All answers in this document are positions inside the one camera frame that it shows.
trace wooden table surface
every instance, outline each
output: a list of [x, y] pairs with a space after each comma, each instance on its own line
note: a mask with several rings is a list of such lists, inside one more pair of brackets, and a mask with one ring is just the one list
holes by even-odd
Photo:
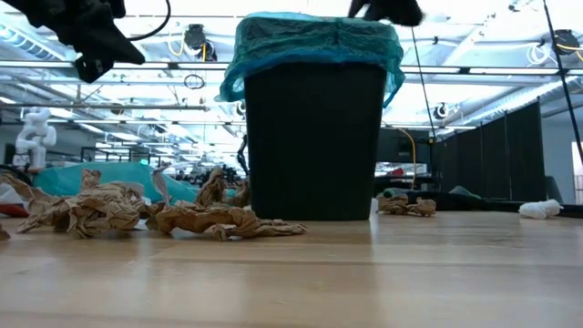
[[372, 214], [227, 242], [0, 222], [2, 328], [583, 327], [583, 220]]

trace crumpled white tissue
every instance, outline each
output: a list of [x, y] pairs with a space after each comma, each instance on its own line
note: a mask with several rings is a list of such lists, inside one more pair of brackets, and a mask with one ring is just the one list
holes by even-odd
[[518, 209], [518, 213], [527, 218], [544, 220], [558, 215], [561, 212], [561, 209], [563, 209], [563, 207], [558, 201], [546, 200], [523, 204], [520, 206], [520, 209]]

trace white robot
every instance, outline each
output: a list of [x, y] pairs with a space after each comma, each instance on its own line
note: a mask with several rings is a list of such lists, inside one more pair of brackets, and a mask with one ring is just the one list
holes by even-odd
[[16, 137], [16, 154], [13, 164], [24, 167], [30, 163], [32, 169], [45, 167], [46, 148], [56, 144], [55, 128], [49, 127], [46, 121], [51, 117], [48, 108], [31, 108], [25, 115], [25, 125]]

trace trash can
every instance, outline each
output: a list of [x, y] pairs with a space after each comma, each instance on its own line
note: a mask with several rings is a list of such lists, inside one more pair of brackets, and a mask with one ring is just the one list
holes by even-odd
[[368, 220], [385, 91], [391, 97], [404, 80], [393, 28], [252, 16], [238, 27], [235, 52], [221, 96], [245, 98], [257, 216]]

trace black trash can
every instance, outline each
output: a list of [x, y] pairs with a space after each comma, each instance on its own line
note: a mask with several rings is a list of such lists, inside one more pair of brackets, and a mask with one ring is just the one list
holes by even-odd
[[259, 218], [368, 220], [387, 73], [289, 63], [245, 78]]

